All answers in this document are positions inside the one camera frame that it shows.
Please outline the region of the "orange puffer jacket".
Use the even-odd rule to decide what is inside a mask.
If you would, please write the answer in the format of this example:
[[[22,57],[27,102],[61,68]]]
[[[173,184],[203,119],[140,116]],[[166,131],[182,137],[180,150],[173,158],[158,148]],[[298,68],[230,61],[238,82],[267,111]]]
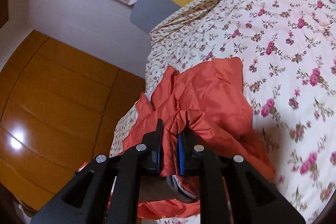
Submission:
[[[190,128],[197,140],[217,155],[242,155],[265,178],[274,168],[252,128],[252,108],[243,95],[243,65],[239,58],[213,59],[184,72],[168,67],[151,98],[140,96],[138,117],[123,140],[126,150],[163,121],[163,170],[149,180],[138,204],[146,219],[187,218],[200,212],[199,179],[178,174],[178,134]]]

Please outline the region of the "floral bed quilt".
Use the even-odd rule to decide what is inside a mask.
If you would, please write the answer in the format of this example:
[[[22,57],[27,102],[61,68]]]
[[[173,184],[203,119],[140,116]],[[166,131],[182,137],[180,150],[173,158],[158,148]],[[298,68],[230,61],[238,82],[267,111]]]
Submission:
[[[168,67],[241,60],[269,180],[306,223],[321,223],[335,204],[335,0],[195,0],[150,38],[147,98]],[[135,105],[117,124],[111,156],[125,151]]]

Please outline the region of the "wooden wardrobe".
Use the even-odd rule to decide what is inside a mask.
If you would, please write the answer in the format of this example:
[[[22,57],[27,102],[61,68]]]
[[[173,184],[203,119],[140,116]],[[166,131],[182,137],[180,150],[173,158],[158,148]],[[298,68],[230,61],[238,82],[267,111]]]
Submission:
[[[109,153],[144,90],[142,77],[31,32],[1,70],[1,183],[40,209],[83,163]]]

